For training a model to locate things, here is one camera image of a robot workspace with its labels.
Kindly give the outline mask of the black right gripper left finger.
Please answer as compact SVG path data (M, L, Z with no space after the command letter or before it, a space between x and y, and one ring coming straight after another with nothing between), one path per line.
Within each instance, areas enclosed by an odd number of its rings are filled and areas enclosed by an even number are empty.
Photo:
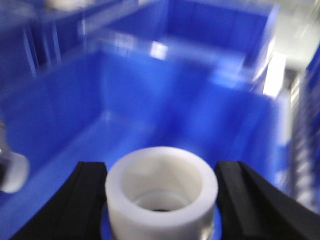
M105 163L78 162L64 184L12 239L100 240L106 177Z

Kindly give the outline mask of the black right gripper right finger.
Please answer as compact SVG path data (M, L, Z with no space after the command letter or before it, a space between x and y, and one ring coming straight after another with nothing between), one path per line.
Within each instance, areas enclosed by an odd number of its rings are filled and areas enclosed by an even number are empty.
M223 240L318 240L320 216L242 161L218 161L217 206Z

